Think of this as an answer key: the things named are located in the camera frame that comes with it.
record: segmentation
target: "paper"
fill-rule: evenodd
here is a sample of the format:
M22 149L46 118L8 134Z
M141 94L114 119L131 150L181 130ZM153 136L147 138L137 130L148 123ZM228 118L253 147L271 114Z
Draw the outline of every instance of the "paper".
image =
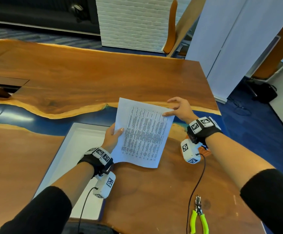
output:
M112 158L146 168L157 168L174 116L163 117L172 111L164 107L120 98L115 130L124 127Z

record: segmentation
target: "black wrist strap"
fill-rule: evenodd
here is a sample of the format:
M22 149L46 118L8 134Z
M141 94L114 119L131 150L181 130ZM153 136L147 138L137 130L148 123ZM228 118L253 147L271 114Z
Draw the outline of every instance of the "black wrist strap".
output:
M113 159L106 150L99 147L88 150L77 164L81 162L91 164L94 168L94 176L96 176L103 173L108 174L108 169L113 164Z
M206 138L216 132L222 133L218 124L211 117L198 118L187 127L190 140L194 144L201 142L204 146L206 146Z

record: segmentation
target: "black sofa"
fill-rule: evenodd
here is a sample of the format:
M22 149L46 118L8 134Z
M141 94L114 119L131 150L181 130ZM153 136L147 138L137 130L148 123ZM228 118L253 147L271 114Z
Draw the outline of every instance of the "black sofa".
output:
M100 34L96 0L0 0L0 21Z

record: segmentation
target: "yellow-green pliers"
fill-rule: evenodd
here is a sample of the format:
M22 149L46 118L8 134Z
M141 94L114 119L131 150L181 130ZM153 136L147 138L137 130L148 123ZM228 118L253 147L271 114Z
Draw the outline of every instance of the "yellow-green pliers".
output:
M196 218L197 215L199 215L200 220L202 222L203 227L203 234L209 234L209 227L208 223L206 222L206 217L202 213L201 209L201 197L199 195L196 195L196 201L195 201L195 210L192 211L192 215L190 218L190 234L196 233Z

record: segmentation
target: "white brick wall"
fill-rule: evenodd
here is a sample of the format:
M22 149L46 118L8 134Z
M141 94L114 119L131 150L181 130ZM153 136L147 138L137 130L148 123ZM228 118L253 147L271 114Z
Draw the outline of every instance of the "white brick wall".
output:
M173 0L96 0L103 46L161 52ZM191 0L177 0L176 23Z

